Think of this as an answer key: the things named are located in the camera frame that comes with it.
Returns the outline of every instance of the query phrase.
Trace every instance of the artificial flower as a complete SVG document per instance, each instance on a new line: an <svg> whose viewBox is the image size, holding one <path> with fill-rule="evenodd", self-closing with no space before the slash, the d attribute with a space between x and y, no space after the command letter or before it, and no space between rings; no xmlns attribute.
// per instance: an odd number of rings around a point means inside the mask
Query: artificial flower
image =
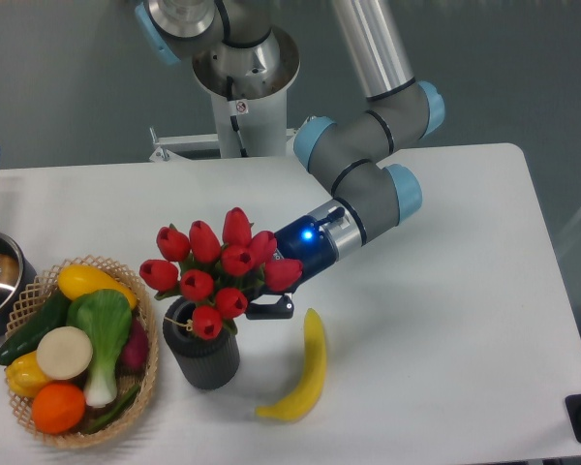
<svg viewBox="0 0 581 465"><path fill-rule="evenodd" d="M252 227L248 217L239 207L233 208L226 214L222 240L230 245L247 247L252 240Z"/></svg>
<svg viewBox="0 0 581 465"><path fill-rule="evenodd" d="M222 330L222 315L209 305L201 305L192 314L192 326L196 336L215 339Z"/></svg>
<svg viewBox="0 0 581 465"><path fill-rule="evenodd" d="M165 260L147 260L139 267L139 275L149 288L165 293L176 287L178 268Z"/></svg>
<svg viewBox="0 0 581 465"><path fill-rule="evenodd" d="M273 253L278 248L278 241L271 231L258 232L252 240L248 249L252 252L254 264L252 268L258 268L271 260Z"/></svg>
<svg viewBox="0 0 581 465"><path fill-rule="evenodd" d="M237 288L222 288L215 294L215 308L224 320L229 320L245 313L248 299Z"/></svg>
<svg viewBox="0 0 581 465"><path fill-rule="evenodd" d="M183 232L167 226L157 233L157 246L169 262L183 262L190 254L190 239Z"/></svg>
<svg viewBox="0 0 581 465"><path fill-rule="evenodd" d="M264 283L274 293L279 293L301 277L303 263L295 259L274 260L264 264Z"/></svg>
<svg viewBox="0 0 581 465"><path fill-rule="evenodd" d="M181 276L181 294L193 302L209 297L213 293L214 285L211 275L199 269L190 269Z"/></svg>
<svg viewBox="0 0 581 465"><path fill-rule="evenodd" d="M222 268L231 276L243 276L252 269L254 261L247 247L230 245L222 252Z"/></svg>
<svg viewBox="0 0 581 465"><path fill-rule="evenodd" d="M222 246L211 227L203 221L195 221L190 227L190 242L194 258L201 264L210 264L220 257Z"/></svg>

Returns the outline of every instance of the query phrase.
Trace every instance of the woven basket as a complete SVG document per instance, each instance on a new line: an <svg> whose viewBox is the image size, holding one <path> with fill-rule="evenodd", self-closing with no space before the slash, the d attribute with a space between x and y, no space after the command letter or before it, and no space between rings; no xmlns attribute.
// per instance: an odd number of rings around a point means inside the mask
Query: woven basket
<svg viewBox="0 0 581 465"><path fill-rule="evenodd" d="M137 373L121 368L119 364L116 371L118 397L135 384L140 385L138 396L131 407L124 411L119 418L94 434L82 434L79 431L85 429L96 417L105 413L106 409L87 408L84 418L73 430L61 435L49 435L38 431L35 427L32 420L32 399L19 397L9 390L11 396L10 405L13 407L13 414L17 417L17 422L26 431L34 435L36 439L59 449L78 449L94 446L115 437L131 426L142 413L153 394L159 356L155 317L144 284L139 276L127 266L103 257L88 256L84 259L66 260L60 265L53 266L49 271L44 271L43 274L38 275L34 283L26 286L26 289L19 296L19 301L15 303L13 312L10 315L10 321L7 324L7 337L10 337L41 308L49 295L56 289L58 273L69 264L96 266L136 294L138 307L134 312L136 312L135 315L137 315L139 322L142 323L148 335L149 355L145 368Z"/></svg>

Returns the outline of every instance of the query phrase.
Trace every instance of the banana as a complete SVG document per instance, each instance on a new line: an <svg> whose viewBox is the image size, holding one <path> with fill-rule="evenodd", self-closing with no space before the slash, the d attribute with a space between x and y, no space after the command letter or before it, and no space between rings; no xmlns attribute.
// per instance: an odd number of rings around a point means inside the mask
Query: banana
<svg viewBox="0 0 581 465"><path fill-rule="evenodd" d="M280 421L296 421L308 414L321 397L327 371L325 332L321 317L309 308L303 322L305 359L301 380L295 389L273 405L258 406L258 417Z"/></svg>

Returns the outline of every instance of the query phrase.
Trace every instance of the blue joint cap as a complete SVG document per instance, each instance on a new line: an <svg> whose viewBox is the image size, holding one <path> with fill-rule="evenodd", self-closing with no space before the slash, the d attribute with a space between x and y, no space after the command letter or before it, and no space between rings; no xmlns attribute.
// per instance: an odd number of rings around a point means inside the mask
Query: blue joint cap
<svg viewBox="0 0 581 465"><path fill-rule="evenodd" d="M292 149L306 170L308 169L310 157L319 138L332 124L336 124L336 122L326 116L314 118L304 124L295 136Z"/></svg>
<svg viewBox="0 0 581 465"><path fill-rule="evenodd" d="M426 94L426 98L428 99L428 112L430 113L426 132L422 136L424 138L442 125L445 120L445 103L443 102L443 97L437 91L437 87L433 84L425 80L421 80L418 84Z"/></svg>
<svg viewBox="0 0 581 465"><path fill-rule="evenodd" d="M146 41L151 45L157 56L166 65L175 65L180 62L176 55L169 49L168 44L164 41L164 38L160 35L159 31L155 28L153 21L149 17L143 4L139 4L136 7L136 18L138 23L144 32Z"/></svg>
<svg viewBox="0 0 581 465"><path fill-rule="evenodd" d="M398 224L416 213L422 206L422 189L413 173L402 165L390 165L383 168L389 172L394 181L396 194L398 195L398 210L400 219Z"/></svg>

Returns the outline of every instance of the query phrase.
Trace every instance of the orange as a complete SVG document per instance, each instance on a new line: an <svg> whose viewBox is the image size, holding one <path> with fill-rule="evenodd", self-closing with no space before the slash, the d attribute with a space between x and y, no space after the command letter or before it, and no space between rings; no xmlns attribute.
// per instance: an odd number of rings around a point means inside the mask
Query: orange
<svg viewBox="0 0 581 465"><path fill-rule="evenodd" d="M86 399L79 387L72 383L49 383L32 402L32 420L39 431L59 434L76 426L85 410Z"/></svg>

